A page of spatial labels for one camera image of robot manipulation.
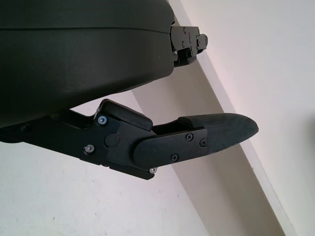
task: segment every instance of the metal bracket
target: metal bracket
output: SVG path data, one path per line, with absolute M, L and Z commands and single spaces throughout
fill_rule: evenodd
M 196 60 L 197 54 L 207 48 L 208 38 L 200 34 L 198 27 L 171 28 L 171 42 L 174 66 L 191 64 Z
M 105 99 L 94 116 L 71 110 L 1 128 L 0 140 L 25 142 L 143 179 L 157 167 L 214 153 L 258 132 L 237 114 L 181 117 L 153 126 L 144 115 Z

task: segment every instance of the white wall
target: white wall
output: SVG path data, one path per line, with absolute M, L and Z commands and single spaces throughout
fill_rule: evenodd
M 111 99 L 141 111 L 131 91 Z M 93 114 L 101 99 L 75 108 Z M 0 143 L 0 236 L 207 236 L 171 166 L 149 181 Z
M 279 198 L 271 204 L 284 231 L 315 235 L 315 2 L 170 2 L 181 24 L 188 19 L 208 35 L 212 65 L 199 59 L 223 109 L 260 127 L 254 152 L 245 152 L 256 174 L 257 155 Z

